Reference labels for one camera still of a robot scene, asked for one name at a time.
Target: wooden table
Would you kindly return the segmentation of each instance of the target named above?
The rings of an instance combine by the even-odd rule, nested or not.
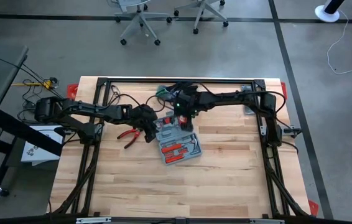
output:
[[[77,100],[91,103],[98,77],[81,77]],[[279,79],[267,78],[267,90],[282,93]],[[112,83],[144,103],[155,94],[159,83]],[[237,84],[207,84],[212,92],[239,90]],[[128,97],[120,103],[136,106]],[[277,106],[282,98],[277,97]],[[155,110],[157,100],[148,103]],[[158,117],[165,116],[165,109]],[[75,116],[83,122],[88,117]],[[277,117],[289,123],[287,108]],[[203,154],[200,157],[165,166],[157,140],[150,144],[141,136],[128,149],[130,138],[116,137],[131,127],[106,124],[101,142],[90,213],[111,217],[220,217],[259,218],[271,215],[261,145],[255,116],[244,115],[243,106],[219,106],[201,112],[193,120]],[[83,146],[71,142],[63,148],[50,200],[55,210],[76,184]],[[306,211],[308,206],[298,155],[292,147],[279,147],[285,186]],[[279,192],[275,190],[277,206]],[[84,192],[80,206],[83,206]]]

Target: white cable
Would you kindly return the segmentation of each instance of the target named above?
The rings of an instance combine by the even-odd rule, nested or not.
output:
[[[339,43],[339,41],[341,41],[342,38],[345,36],[346,27],[347,27],[348,24],[349,24],[349,18],[346,16],[346,14],[345,14],[342,10],[339,10],[339,11],[346,17],[347,22],[346,22],[345,28],[343,28],[343,34],[342,34],[342,36],[339,38],[338,41],[336,41],[335,43],[333,43],[333,44],[331,45],[331,47],[328,49],[328,51],[327,51],[327,58],[328,58],[328,65],[330,66],[332,72],[335,73],[336,75],[343,75],[343,74],[346,74],[346,73],[351,73],[352,70],[347,71],[347,72],[340,72],[340,73],[338,73],[338,72],[336,72],[336,71],[333,69],[332,65],[330,64],[330,50],[332,49],[332,47],[333,47],[335,44]]]

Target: robotic arm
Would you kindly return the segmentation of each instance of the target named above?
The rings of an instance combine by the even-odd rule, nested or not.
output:
[[[270,146],[281,146],[282,129],[276,122],[276,97],[266,91],[236,91],[234,93],[214,94],[210,91],[198,92],[197,88],[184,85],[174,98],[174,114],[183,116],[185,122],[184,130],[192,130],[192,118],[201,111],[208,111],[216,106],[245,105],[256,114],[266,120],[266,142]],[[260,103],[256,102],[255,96],[260,96]]]
[[[127,124],[144,130],[146,142],[155,138],[154,121],[158,119],[154,110],[147,105],[132,108],[132,105],[99,106],[57,97],[42,98],[37,101],[35,119],[42,123],[57,123],[71,131],[75,131],[82,144],[92,144],[97,140],[101,125],[82,123],[72,118],[71,114],[103,118],[111,124]]]

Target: chair wheel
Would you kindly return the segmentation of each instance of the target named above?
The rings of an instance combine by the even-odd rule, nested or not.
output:
[[[0,188],[0,196],[1,197],[7,197],[7,196],[9,196],[9,194],[10,193],[8,190]]]

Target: black floor stripe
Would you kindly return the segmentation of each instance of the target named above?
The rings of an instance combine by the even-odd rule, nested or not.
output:
[[[296,111],[300,122],[300,128],[302,128],[302,134],[305,139],[308,159],[310,161],[310,166],[312,167],[312,172],[314,176],[315,185],[317,187],[318,197],[320,198],[320,205],[323,210],[324,218],[333,219],[333,214],[332,214],[330,202],[328,200],[327,191],[325,190],[325,184],[321,174],[320,165],[318,164],[317,155],[314,150],[312,136],[308,128],[305,111],[303,110],[302,100],[300,99],[298,87],[294,77],[294,72],[292,70],[287,47],[285,45],[284,36],[282,35],[282,30],[281,30],[281,25],[277,15],[276,5],[274,4],[274,0],[269,0],[269,4],[270,4],[271,13],[274,19],[274,26],[276,28],[276,34],[277,34],[278,42],[281,49],[282,59],[284,60],[284,65],[288,76],[289,86],[296,106]]]
[[[58,20],[58,21],[115,21],[115,16],[55,16],[55,15],[18,15],[18,14],[0,14],[0,19],[32,19],[32,20]],[[166,18],[148,19],[148,21],[165,21]],[[175,21],[194,22],[195,17],[174,17]],[[229,22],[274,22],[273,18],[239,18],[228,17]],[[217,17],[202,17],[202,22],[223,22]],[[281,23],[297,23],[297,24],[318,24],[324,23],[319,19],[278,19]],[[346,19],[340,19],[335,23],[346,23]]]

